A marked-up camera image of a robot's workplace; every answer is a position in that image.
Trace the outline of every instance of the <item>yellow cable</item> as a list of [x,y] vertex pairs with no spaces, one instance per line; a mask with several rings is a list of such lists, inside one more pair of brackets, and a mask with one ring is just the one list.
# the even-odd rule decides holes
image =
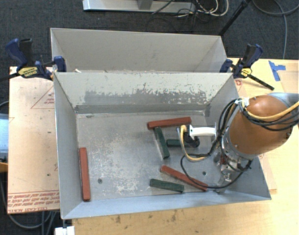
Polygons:
[[201,161],[201,160],[205,159],[206,157],[193,158],[190,155],[188,155],[188,153],[186,152],[185,147],[184,147],[184,131],[187,132],[187,127],[186,127],[186,125],[181,125],[181,127],[180,127],[180,143],[181,143],[182,151],[184,152],[187,159],[192,162],[197,162],[197,161]]
[[275,115],[272,115],[272,116],[268,116],[268,117],[260,117],[260,116],[256,116],[252,113],[250,113],[249,111],[248,112],[248,115],[257,119],[257,120],[274,120],[274,119],[277,119],[277,118],[281,118],[282,116],[290,113],[292,110],[296,109],[297,107],[299,106],[299,101],[295,104],[293,104],[290,108],[287,108],[286,110],[278,113],[278,114],[275,114]]

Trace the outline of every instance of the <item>gray metal bin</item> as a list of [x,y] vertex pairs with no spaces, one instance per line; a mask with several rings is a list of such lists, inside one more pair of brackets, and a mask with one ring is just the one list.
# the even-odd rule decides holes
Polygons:
[[[157,52],[156,62],[160,64],[157,66],[160,70],[150,71],[155,58],[149,59],[147,55],[151,55],[155,47],[148,42],[137,42],[144,45],[147,52],[143,54],[143,63],[136,56],[138,65],[131,64],[134,69],[128,70],[128,64],[133,60],[132,54],[121,62],[113,57],[109,63],[102,55],[98,58],[95,55],[91,58],[87,56],[87,52],[92,54],[93,48],[100,49],[105,58],[112,56],[113,52],[105,51],[102,45],[95,46],[94,41],[119,37],[122,32],[112,32],[112,35],[110,32],[57,29],[52,33],[53,55],[66,57],[68,64],[68,72],[55,73],[54,76],[63,219],[270,199],[258,159],[254,160],[251,170],[221,194],[210,189],[202,192],[187,185],[182,194],[149,187],[151,178],[178,183],[176,179],[161,174],[160,167],[168,165],[181,171],[183,154],[180,148],[170,148],[170,157],[163,159],[154,132],[147,129],[146,123],[190,116],[194,126],[214,126],[224,106],[238,97],[231,74],[209,72],[209,68],[215,70],[215,65],[206,65],[214,60],[218,70],[218,64],[225,55],[214,57],[215,54],[208,50],[212,57],[205,55],[197,58],[194,53],[187,66],[181,68],[180,65],[168,66],[165,55]],[[155,35],[144,35],[149,41],[152,41],[149,36],[155,38]],[[178,41],[186,37],[175,35],[172,37],[179,37]],[[70,46],[73,42],[77,50]],[[213,44],[220,49],[219,42],[217,39]],[[84,45],[90,47],[87,52],[81,52]],[[110,43],[104,45],[114,52],[119,48],[110,46]],[[181,53],[180,49],[181,46],[178,46],[175,52]],[[196,66],[200,71],[192,72]],[[82,72],[71,72],[74,69]],[[175,127],[164,128],[163,134],[166,138],[177,138]],[[208,152],[210,145],[211,138],[202,138],[198,152]],[[88,151],[92,195],[89,202],[83,201],[81,195],[79,147],[86,147]],[[193,177],[209,185],[216,184],[220,178],[220,170],[212,157],[199,163],[185,164]]]

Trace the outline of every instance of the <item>white cable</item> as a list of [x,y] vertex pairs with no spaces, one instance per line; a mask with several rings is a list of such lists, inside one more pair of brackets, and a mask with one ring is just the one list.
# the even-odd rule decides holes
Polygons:
[[200,12],[200,13],[205,13],[205,14],[209,14],[209,15],[214,16],[214,17],[221,17],[221,16],[224,16],[224,15],[228,12],[228,10],[229,10],[229,5],[230,5],[230,4],[229,4],[229,0],[225,0],[225,2],[226,2],[226,9],[225,9],[224,12],[218,14],[218,13],[215,13],[215,12],[218,10],[218,8],[219,8],[219,2],[218,2],[218,0],[215,0],[215,2],[216,2],[216,8],[215,8],[215,9],[210,9],[210,10],[206,10],[206,9],[199,3],[198,0],[195,0],[195,1],[196,1],[197,4],[199,5],[199,7],[202,9],[202,10],[197,10],[198,12]]

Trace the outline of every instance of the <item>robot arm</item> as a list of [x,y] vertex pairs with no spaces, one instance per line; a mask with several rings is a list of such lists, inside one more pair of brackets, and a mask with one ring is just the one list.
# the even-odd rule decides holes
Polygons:
[[184,141],[189,139],[198,143],[198,136],[204,135],[202,131],[198,133],[191,125],[182,125],[177,130],[181,149],[190,162],[201,161],[219,148],[215,162],[220,167],[221,179],[213,188],[222,192],[249,168],[254,158],[283,145],[298,123],[299,94],[271,93],[247,102],[244,99],[231,101],[222,111],[216,139],[206,154],[192,157],[184,147]]

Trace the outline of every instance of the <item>metal stand base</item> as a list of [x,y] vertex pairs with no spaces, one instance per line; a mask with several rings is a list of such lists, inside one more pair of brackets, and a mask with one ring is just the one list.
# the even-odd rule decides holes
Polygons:
[[[138,0],[83,0],[84,11],[136,11],[136,12],[155,12],[163,7],[167,2],[153,1],[150,9],[139,9]],[[194,11],[195,6],[190,2],[172,2],[162,13],[186,13],[187,10]]]

